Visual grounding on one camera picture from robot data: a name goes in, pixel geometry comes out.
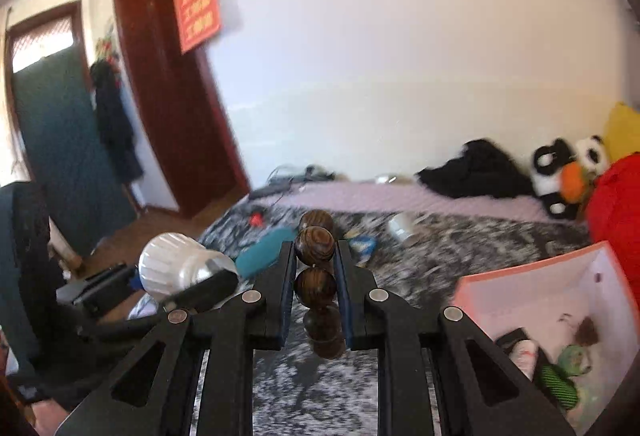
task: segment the triangular cutout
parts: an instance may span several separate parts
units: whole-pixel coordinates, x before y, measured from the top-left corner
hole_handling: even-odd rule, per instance
[[[165,343],[159,341],[152,345],[113,387],[111,397],[134,407],[144,407],[149,399],[164,347]]]
[[[475,340],[466,341],[466,350],[486,405],[492,407],[517,397],[518,388]]]

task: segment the dark red door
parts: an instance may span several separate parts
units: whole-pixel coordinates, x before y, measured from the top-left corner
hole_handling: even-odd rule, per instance
[[[180,212],[235,184],[194,53],[182,54],[173,0],[115,0],[120,40],[146,135]]]

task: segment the window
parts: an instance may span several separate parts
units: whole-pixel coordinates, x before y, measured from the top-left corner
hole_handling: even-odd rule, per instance
[[[35,64],[41,58],[74,45],[71,17],[48,22],[14,40],[14,72]]]

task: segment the storage box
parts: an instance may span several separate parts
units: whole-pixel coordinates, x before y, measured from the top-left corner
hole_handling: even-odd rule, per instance
[[[524,328],[554,363],[572,343],[571,324],[591,317],[599,338],[590,347],[592,369],[573,378],[589,393],[583,412],[572,420],[579,435],[610,402],[640,350],[638,306],[606,241],[553,259],[465,276],[453,303],[493,340]]]

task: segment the door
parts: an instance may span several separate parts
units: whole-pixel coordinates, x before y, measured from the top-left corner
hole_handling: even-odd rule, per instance
[[[136,219],[98,136],[80,44],[14,72],[14,108],[49,215],[82,257]]]
[[[116,11],[146,135],[191,217],[236,184],[196,60],[180,52],[173,0],[116,0]]]

